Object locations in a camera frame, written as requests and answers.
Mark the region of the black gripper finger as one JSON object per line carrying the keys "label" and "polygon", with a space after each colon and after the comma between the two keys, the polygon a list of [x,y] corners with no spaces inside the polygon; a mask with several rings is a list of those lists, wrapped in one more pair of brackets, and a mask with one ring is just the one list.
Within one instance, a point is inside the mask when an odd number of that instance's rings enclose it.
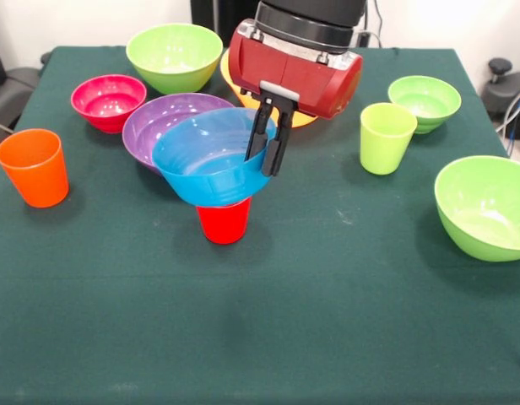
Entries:
{"label": "black gripper finger", "polygon": [[272,114],[272,100],[263,98],[257,109],[251,130],[251,136],[246,150],[245,161],[256,156],[267,142],[266,127]]}
{"label": "black gripper finger", "polygon": [[276,176],[279,173],[290,137],[294,112],[290,108],[279,113],[276,135],[268,142],[263,160],[262,173],[265,176]]}

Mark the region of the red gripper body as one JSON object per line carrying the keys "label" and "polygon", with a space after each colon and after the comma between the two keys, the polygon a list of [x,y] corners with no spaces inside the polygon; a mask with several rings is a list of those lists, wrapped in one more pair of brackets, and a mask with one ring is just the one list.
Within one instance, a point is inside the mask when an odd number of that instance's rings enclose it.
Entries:
{"label": "red gripper body", "polygon": [[297,45],[242,21],[230,42],[229,70],[234,83],[254,95],[292,100],[309,116],[330,119],[342,112],[360,82],[362,56],[333,54]]}

